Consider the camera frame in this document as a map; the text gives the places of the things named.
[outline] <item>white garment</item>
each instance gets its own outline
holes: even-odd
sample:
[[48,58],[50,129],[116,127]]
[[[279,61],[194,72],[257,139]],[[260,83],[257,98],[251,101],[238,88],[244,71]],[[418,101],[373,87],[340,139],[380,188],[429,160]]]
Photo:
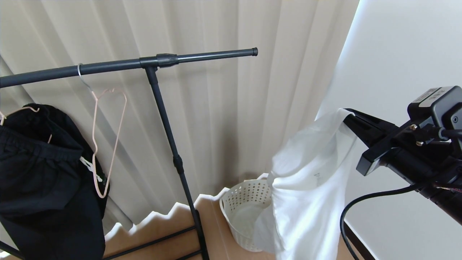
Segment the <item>white garment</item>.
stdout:
[[299,131],[273,157],[272,204],[258,217],[254,243],[277,260],[335,260],[340,214],[356,135],[339,109]]

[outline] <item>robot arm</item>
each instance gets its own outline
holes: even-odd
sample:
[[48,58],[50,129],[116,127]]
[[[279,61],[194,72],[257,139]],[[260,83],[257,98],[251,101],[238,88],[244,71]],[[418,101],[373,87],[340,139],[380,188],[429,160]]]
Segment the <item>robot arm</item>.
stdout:
[[432,88],[407,108],[398,127],[348,109],[344,123],[367,145],[356,169],[364,176],[386,166],[462,224],[462,89]]

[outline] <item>baseboard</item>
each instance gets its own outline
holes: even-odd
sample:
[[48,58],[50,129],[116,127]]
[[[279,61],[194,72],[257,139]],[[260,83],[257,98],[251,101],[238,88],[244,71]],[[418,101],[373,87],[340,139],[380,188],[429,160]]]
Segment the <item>baseboard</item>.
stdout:
[[356,248],[356,250],[361,254],[364,260],[376,260],[375,257],[369,252],[366,246],[361,242],[361,240],[356,236],[356,234],[351,230],[351,228],[345,224],[345,233],[351,244]]

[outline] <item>curtain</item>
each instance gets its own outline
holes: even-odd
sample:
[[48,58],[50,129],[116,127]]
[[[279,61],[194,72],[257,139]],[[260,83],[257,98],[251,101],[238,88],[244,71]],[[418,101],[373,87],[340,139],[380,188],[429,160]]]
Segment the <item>curtain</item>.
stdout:
[[[2,0],[1,76],[158,53],[258,47],[257,57],[193,62],[157,72],[193,199],[253,178],[317,114],[357,0]],[[186,203],[145,72],[84,75],[122,89],[127,111],[104,219],[129,229]],[[88,143],[94,99],[79,77],[0,90],[4,113],[30,103],[67,113]],[[100,101],[96,139],[107,172],[123,107]]]

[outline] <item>floor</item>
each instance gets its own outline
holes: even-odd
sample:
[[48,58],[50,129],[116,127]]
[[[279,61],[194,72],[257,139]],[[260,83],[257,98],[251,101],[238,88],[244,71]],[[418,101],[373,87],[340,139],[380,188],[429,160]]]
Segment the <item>floor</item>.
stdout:
[[[252,253],[246,251],[234,241],[228,224],[220,211],[219,197],[220,194],[215,197],[201,195],[195,203],[196,208],[201,214],[210,259],[274,260],[274,255],[265,252]],[[130,231],[126,231],[121,225],[116,225],[106,235],[105,256],[111,256],[190,226],[193,226],[193,220],[189,208],[186,205],[177,203],[167,216],[152,212]],[[197,241],[196,232],[192,230],[116,259],[175,260],[198,249],[199,242]],[[4,260],[16,259],[12,256],[4,258]],[[201,260],[202,257],[196,255],[190,259]],[[353,260],[342,239],[339,242],[337,260]]]

